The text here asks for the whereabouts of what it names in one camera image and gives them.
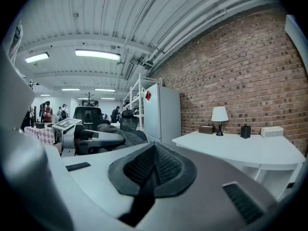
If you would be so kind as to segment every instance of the black cable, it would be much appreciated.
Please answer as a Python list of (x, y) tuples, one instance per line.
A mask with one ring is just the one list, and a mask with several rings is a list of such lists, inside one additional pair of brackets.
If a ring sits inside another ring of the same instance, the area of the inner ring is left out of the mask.
[(229, 120), (227, 121), (227, 123), (226, 123), (225, 127), (223, 128), (223, 131), (225, 130), (225, 128), (226, 128), (226, 126), (227, 126), (228, 122), (229, 122)]

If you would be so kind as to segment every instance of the backpack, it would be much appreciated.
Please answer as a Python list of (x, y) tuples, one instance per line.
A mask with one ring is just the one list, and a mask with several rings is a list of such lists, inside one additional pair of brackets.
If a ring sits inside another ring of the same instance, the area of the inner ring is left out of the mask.
[(39, 117), (42, 116), (43, 109), (44, 109), (44, 104), (42, 103), (42, 104), (39, 106)]
[(61, 118), (62, 118), (62, 120), (66, 119), (66, 112), (65, 112), (65, 109), (62, 110), (62, 112), (61, 112)]

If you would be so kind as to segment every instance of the red brick wall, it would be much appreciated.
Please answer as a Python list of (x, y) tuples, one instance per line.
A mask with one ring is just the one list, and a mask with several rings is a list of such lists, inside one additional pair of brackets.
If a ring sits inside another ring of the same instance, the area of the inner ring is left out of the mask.
[(180, 91), (182, 135), (212, 124), (213, 107), (224, 105), (226, 132), (239, 133), (244, 123), (254, 134), (281, 126), (305, 154), (307, 74), (284, 30), (285, 17), (281, 8), (235, 15), (194, 38), (151, 74)]

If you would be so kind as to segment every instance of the person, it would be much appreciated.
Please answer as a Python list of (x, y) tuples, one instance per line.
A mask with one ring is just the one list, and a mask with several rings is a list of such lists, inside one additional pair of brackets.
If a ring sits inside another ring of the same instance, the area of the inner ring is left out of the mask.
[(60, 112), (60, 118), (59, 118), (59, 121), (62, 121), (64, 119), (67, 119), (69, 118), (69, 112), (68, 112), (68, 109), (67, 109), (67, 105), (64, 103), (62, 105), (62, 109), (61, 109), (61, 112)]
[(110, 116), (112, 123), (116, 123), (116, 117), (117, 117), (117, 115), (120, 114), (119, 108), (120, 108), (120, 107), (117, 106), (116, 109), (114, 109), (114, 110), (112, 111), (112, 114), (111, 114), (111, 116)]
[(59, 106), (59, 110), (58, 110), (58, 112), (57, 112), (57, 116), (58, 116), (59, 119), (60, 119), (60, 117), (61, 117), (61, 111), (62, 111), (61, 106)]
[(44, 122), (51, 122), (52, 109), (50, 108), (50, 102), (46, 101), (46, 106), (43, 109)]
[(46, 102), (42, 103), (40, 106), (39, 106), (39, 117), (40, 117), (40, 121), (41, 122), (44, 122), (44, 116), (43, 116), (43, 110), (45, 109), (46, 107)]
[(107, 113), (103, 114), (103, 120), (108, 120), (109, 121), (109, 117), (108, 117)]

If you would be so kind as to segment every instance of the white desk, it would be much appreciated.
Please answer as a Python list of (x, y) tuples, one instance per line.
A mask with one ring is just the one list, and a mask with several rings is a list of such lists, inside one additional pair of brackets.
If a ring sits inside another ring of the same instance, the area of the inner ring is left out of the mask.
[(263, 184), (280, 199), (289, 183), (295, 181), (304, 156), (285, 137), (264, 139), (251, 135), (203, 134), (198, 131), (172, 140), (177, 146), (221, 158)]
[(120, 123), (111, 123), (112, 126), (116, 127), (116, 128), (120, 128)]

